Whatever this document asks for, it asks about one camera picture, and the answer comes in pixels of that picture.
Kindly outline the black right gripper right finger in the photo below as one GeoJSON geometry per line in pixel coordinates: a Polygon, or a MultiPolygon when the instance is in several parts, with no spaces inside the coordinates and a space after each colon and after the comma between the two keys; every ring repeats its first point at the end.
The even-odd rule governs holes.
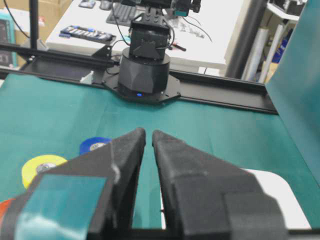
{"type": "Polygon", "coordinates": [[[286,240],[277,201],[250,172],[163,131],[152,134],[166,226],[184,240],[286,240]]]}

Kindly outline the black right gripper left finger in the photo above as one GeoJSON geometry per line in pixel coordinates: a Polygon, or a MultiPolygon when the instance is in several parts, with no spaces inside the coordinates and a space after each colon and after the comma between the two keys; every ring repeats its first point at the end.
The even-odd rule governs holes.
{"type": "Polygon", "coordinates": [[[146,132],[136,128],[38,174],[12,201],[3,240],[103,240],[132,226],[146,132]]]}

